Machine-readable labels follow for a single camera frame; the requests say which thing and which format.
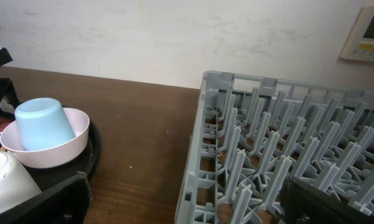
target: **brown wooden tabletop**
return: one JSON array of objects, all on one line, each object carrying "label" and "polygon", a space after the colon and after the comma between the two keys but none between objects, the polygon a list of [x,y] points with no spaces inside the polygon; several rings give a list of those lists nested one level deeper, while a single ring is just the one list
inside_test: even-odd
[{"label": "brown wooden tabletop", "polygon": [[85,223],[173,223],[199,91],[0,68],[21,101],[51,97],[86,112],[102,153]]}]

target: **black plate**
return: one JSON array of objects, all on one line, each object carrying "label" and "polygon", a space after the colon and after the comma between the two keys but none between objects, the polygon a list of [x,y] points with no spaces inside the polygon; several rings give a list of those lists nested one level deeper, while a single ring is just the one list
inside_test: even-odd
[{"label": "black plate", "polygon": [[90,120],[88,142],[85,150],[72,161],[53,168],[35,169],[24,166],[42,191],[71,178],[77,172],[84,172],[90,179],[101,155],[101,138],[95,124]]}]

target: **pink bowl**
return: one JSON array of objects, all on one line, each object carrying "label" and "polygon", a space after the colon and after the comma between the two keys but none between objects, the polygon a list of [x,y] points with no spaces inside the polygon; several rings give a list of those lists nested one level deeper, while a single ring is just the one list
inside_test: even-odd
[{"label": "pink bowl", "polygon": [[76,158],[86,148],[90,119],[83,111],[64,108],[76,137],[57,147],[40,151],[25,151],[19,138],[17,121],[9,124],[0,135],[0,143],[28,167],[51,168]]}]

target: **yellow label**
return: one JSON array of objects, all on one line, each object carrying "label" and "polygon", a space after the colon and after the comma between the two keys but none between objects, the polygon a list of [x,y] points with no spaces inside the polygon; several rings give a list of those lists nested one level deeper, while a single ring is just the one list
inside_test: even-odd
[{"label": "yellow label", "polygon": [[361,44],[360,45],[361,50],[370,50],[374,51],[374,46],[373,45],[368,45],[368,44]]}]

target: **dish rack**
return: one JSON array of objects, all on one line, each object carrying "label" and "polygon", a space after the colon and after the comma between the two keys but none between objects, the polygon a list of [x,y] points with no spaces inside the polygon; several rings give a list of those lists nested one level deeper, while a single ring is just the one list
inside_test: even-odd
[{"label": "dish rack", "polygon": [[205,72],[175,223],[282,223],[287,175],[374,216],[374,92]]}]

